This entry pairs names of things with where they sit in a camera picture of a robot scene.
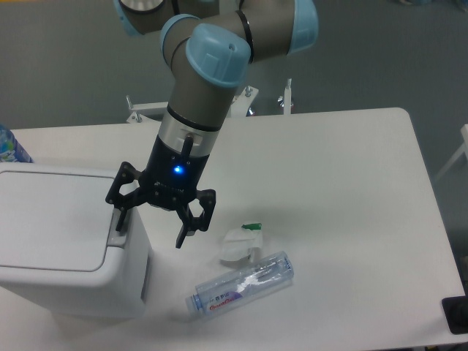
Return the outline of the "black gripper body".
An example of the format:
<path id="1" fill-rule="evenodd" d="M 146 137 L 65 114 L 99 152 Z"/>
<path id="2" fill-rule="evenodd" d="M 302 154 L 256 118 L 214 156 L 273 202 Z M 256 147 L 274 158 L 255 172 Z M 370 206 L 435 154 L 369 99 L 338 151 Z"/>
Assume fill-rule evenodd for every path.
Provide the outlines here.
<path id="1" fill-rule="evenodd" d="M 148 204 L 174 211 L 195 200 L 208 157 L 191 155 L 194 148 L 194 135 L 185 136 L 180 151 L 167 146 L 160 137 L 155 140 L 140 177 L 140 190 L 147 194 Z"/>

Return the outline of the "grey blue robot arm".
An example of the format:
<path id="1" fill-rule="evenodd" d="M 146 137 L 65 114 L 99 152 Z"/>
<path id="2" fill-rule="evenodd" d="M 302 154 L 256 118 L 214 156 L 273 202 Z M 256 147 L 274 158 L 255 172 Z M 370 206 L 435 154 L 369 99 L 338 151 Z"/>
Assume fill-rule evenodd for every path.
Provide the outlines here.
<path id="1" fill-rule="evenodd" d="M 223 13 L 217 1 L 116 1 L 125 31 L 159 32 L 160 50 L 175 79 L 144 170 L 123 162 L 107 194 L 120 213 L 147 203 L 175 211 L 176 243 L 206 231 L 216 205 L 197 185 L 248 66 L 310 48 L 319 19 L 312 1 L 239 1 Z"/>

